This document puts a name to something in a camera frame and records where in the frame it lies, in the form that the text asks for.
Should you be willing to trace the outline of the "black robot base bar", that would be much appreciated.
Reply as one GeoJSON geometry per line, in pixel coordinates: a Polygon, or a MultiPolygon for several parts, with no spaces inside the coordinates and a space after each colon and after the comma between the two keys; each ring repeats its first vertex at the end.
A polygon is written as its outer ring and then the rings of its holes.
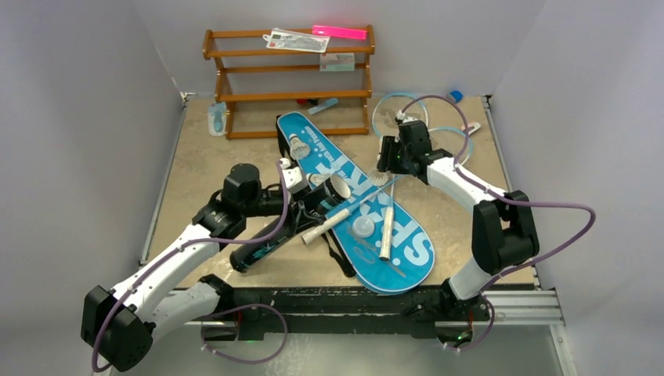
{"type": "Polygon", "coordinates": [[[490,319],[480,296],[458,301],[446,285],[384,295],[364,287],[230,287],[212,284],[219,300],[209,317],[235,319],[240,339],[268,333],[405,334],[465,342],[472,325],[490,319]]]}

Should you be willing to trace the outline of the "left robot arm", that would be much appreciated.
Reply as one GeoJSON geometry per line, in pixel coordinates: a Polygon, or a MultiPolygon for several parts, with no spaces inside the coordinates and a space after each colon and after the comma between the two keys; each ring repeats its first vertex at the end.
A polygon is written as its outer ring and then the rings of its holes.
{"type": "Polygon", "coordinates": [[[185,291],[176,286],[229,245],[234,266],[246,270],[348,197],[336,176],[309,182],[302,169],[281,159],[277,183],[263,186],[253,164],[236,164],[209,201],[170,246],[112,288],[96,286],[84,299],[81,339],[92,347],[95,374],[127,371],[152,344],[184,323],[210,316],[224,320],[240,310],[234,290],[205,277],[185,291]]]}

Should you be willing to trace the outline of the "black shuttlecock tube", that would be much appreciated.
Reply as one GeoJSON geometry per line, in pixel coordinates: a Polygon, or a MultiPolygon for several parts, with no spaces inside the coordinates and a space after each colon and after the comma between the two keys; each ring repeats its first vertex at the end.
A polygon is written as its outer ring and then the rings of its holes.
{"type": "MultiPolygon", "coordinates": [[[[327,214],[329,214],[333,209],[351,197],[351,189],[339,175],[331,175],[329,179],[318,186],[308,183],[304,196],[306,198],[325,200],[327,203],[327,214]]],[[[251,237],[249,244],[243,244],[231,253],[229,257],[231,266],[236,271],[245,273],[256,262],[273,253],[299,233],[303,233],[322,223],[296,223],[295,200],[290,201],[287,205],[285,215],[281,215],[278,219],[271,221],[251,237]]]]}

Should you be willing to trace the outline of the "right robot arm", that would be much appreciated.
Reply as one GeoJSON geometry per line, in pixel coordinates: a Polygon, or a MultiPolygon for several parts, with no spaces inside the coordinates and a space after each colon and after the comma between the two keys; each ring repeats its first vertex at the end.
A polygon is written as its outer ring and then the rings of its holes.
{"type": "Polygon", "coordinates": [[[481,181],[447,150],[434,149],[422,121],[399,125],[397,136],[382,136],[377,170],[412,175],[447,194],[471,213],[471,258],[442,285],[439,307],[457,319],[471,299],[496,275],[538,255],[539,239],[528,196],[481,181]]]}

